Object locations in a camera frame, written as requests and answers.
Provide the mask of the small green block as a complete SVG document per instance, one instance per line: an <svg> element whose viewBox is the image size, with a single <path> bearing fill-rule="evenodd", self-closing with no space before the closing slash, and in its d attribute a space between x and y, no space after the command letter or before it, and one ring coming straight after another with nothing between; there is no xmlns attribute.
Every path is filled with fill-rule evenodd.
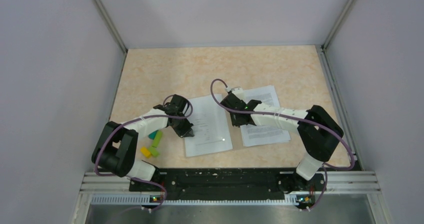
<svg viewBox="0 0 424 224"><path fill-rule="evenodd" d="M151 153L151 156L153 156L153 157L158 157L159 156L159 152L158 152L158 150L155 148L155 147L153 147L153 146L150 146L149 148L148 148L148 151Z"/></svg>

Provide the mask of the teal block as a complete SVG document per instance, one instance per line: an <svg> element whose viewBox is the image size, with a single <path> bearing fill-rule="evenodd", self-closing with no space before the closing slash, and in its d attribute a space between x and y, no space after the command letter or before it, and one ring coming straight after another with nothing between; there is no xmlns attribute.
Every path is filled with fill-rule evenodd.
<svg viewBox="0 0 424 224"><path fill-rule="evenodd" d="M151 139L151 140L154 140L155 137L156 137L156 135L157 135L157 133L158 133L157 131L152 132L151 134L148 135L148 138Z"/></svg>

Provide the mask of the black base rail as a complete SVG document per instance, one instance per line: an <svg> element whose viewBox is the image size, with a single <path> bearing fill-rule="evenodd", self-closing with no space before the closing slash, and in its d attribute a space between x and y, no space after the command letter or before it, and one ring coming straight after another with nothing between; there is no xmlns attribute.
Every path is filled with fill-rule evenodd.
<svg viewBox="0 0 424 224"><path fill-rule="evenodd" d="M167 191L166 200L283 200L296 192L317 194L325 178L305 180L294 168L161 168L150 184L132 180L130 192Z"/></svg>

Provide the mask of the printed text paper sheet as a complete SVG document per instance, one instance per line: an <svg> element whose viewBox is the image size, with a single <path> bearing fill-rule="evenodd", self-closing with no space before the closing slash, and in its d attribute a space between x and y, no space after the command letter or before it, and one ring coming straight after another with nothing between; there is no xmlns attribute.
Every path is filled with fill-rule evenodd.
<svg viewBox="0 0 424 224"><path fill-rule="evenodd" d="M280 107L275 87L268 85L256 89L244 90L245 102L260 100L265 104ZM291 141L288 131L272 126L244 125L240 127L244 147L266 144L286 143Z"/></svg>

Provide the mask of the beige file folder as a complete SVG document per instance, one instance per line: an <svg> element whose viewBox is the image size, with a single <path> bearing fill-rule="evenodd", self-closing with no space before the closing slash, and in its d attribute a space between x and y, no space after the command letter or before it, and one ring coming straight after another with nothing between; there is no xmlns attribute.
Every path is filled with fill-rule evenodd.
<svg viewBox="0 0 424 224"><path fill-rule="evenodd" d="M242 134L241 134L241 128L238 127L233 127L231 125L231 121L229 116L226 116L227 118L227 122L229 125L229 131L230 131L230 135L231 135L231 141L233 144L233 149L232 150L239 150L239 149L243 149L246 148L243 146L243 140L242 140Z"/></svg>

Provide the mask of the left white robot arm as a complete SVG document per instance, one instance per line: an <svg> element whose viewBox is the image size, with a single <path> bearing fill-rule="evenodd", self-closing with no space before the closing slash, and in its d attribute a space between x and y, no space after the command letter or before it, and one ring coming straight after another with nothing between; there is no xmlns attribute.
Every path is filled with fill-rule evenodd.
<svg viewBox="0 0 424 224"><path fill-rule="evenodd" d="M108 122L91 156L94 172L98 176L115 175L141 180L147 190L157 189L161 182L159 169L136 159L138 140L167 127L171 127L180 138L193 137L193 124L188 120L191 113L185 113L186 109L193 110L191 102L174 94L169 102L158 104L133 120Z"/></svg>

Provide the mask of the yellow block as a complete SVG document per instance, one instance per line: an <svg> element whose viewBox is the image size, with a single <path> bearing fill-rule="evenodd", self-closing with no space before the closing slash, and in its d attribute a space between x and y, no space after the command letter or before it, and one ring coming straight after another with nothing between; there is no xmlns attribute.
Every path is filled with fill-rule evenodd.
<svg viewBox="0 0 424 224"><path fill-rule="evenodd" d="M152 153L149 151L149 149L144 146L140 149L140 151L145 158L150 158L152 156Z"/></svg>

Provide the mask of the form paper sheet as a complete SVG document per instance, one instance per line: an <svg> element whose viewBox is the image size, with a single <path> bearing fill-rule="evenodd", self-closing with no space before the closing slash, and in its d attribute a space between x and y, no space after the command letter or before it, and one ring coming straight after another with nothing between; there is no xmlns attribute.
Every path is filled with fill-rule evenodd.
<svg viewBox="0 0 424 224"><path fill-rule="evenodd" d="M233 149L225 110L211 95L192 98L194 137L184 138L186 157L219 153Z"/></svg>

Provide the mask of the long green block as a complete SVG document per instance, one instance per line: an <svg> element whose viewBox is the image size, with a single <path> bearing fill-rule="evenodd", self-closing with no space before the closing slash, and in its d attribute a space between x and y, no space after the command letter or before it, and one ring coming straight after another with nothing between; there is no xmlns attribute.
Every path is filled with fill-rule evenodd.
<svg viewBox="0 0 424 224"><path fill-rule="evenodd" d="M162 139L162 135L163 135L163 132L160 130L156 131L155 133L156 134L152 140L152 145L151 145L153 148L157 148L159 146L160 141Z"/></svg>

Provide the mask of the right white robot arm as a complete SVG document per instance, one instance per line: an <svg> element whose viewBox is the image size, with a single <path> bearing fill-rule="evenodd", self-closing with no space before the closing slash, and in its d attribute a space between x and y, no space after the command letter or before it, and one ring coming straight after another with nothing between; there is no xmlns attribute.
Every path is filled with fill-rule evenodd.
<svg viewBox="0 0 424 224"><path fill-rule="evenodd" d="M233 91L228 92L219 105L230 113L232 126L270 126L301 138L306 153L293 176L293 183L300 190L313 184L313 176L329 161L344 136L341 127L319 105L307 110L287 109L260 100L245 102Z"/></svg>

